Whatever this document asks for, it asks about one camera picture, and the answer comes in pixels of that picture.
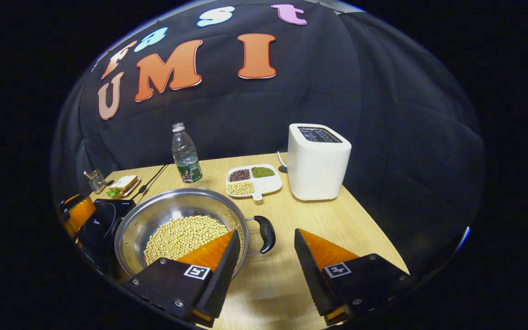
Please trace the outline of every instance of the white divided tray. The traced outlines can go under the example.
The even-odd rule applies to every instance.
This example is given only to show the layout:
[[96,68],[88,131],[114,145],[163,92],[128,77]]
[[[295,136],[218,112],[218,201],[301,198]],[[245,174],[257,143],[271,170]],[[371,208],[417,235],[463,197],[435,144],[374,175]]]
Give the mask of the white divided tray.
[[[274,172],[273,176],[269,177],[259,177],[255,178],[252,176],[252,167],[266,167],[267,169],[271,169]],[[239,180],[239,181],[229,181],[229,176],[239,170],[249,170],[250,178],[247,180]],[[244,194],[244,195],[234,195],[231,194],[227,190],[228,184],[234,184],[238,182],[251,182],[254,185],[254,192],[252,194]],[[276,192],[276,190],[279,190],[282,188],[282,180],[281,177],[278,176],[278,172],[276,169],[270,165],[270,164],[258,164],[258,165],[248,165],[248,166],[241,166],[236,167],[234,169],[231,169],[228,171],[226,177],[225,177],[225,191],[228,193],[229,196],[233,197],[249,197],[252,196],[252,198],[256,201],[262,200],[262,194],[268,194]]]

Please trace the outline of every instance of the white toaster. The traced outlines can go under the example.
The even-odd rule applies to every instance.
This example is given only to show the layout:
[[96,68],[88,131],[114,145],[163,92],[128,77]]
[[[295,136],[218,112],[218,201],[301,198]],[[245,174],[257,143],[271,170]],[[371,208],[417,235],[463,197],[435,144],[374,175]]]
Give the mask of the white toaster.
[[339,195],[352,144],[327,126],[291,124],[287,173],[300,200],[330,200]]

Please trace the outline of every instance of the bread slice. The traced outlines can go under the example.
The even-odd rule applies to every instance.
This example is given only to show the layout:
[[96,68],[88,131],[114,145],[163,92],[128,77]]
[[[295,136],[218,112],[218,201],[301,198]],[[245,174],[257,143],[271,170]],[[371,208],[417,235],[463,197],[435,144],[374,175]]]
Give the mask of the bread slice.
[[116,190],[119,189],[121,192],[119,194],[113,196],[114,198],[119,198],[123,196],[124,193],[126,193],[136,182],[138,181],[138,176],[124,176],[117,180],[114,184],[109,186],[110,190]]

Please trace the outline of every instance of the black pot handle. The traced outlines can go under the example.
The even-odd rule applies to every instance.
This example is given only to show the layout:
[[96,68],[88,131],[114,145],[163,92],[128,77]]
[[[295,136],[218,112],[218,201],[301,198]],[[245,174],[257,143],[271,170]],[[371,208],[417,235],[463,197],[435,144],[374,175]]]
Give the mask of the black pot handle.
[[261,215],[254,215],[253,218],[247,219],[246,221],[250,220],[256,220],[260,225],[260,236],[262,237],[262,240],[264,240],[264,245],[260,251],[250,252],[248,255],[254,253],[264,254],[270,251],[274,247],[274,244],[276,244],[276,234],[274,233],[274,227],[272,227],[272,223],[270,220],[262,217]]

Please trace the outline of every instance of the wooden table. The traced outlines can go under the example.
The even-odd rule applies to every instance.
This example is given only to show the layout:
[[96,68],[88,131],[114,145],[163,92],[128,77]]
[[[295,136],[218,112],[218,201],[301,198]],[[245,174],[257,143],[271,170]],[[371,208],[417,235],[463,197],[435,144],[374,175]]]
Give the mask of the wooden table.
[[[200,163],[203,179],[199,186],[226,196],[229,169],[262,163],[280,165],[276,154],[210,159]],[[137,191],[160,167],[115,171],[107,176],[107,181],[138,175],[142,181]],[[276,245],[266,254],[246,257],[229,287],[214,329],[314,330],[327,327],[315,308],[300,268],[294,247],[295,228],[312,232],[360,256],[377,253],[408,274],[407,266],[390,240],[345,187],[342,186],[339,196],[331,201],[301,201],[292,195],[287,174],[279,175],[282,188],[264,195],[262,201],[229,196],[245,217],[262,215],[270,219],[276,232]],[[134,201],[140,204],[161,192],[188,186],[182,182],[176,166],[169,165],[148,186],[147,192]],[[92,199],[108,198],[106,190],[99,195],[91,194]],[[248,251],[257,251],[263,243],[258,224],[248,221],[247,226],[250,232]]]

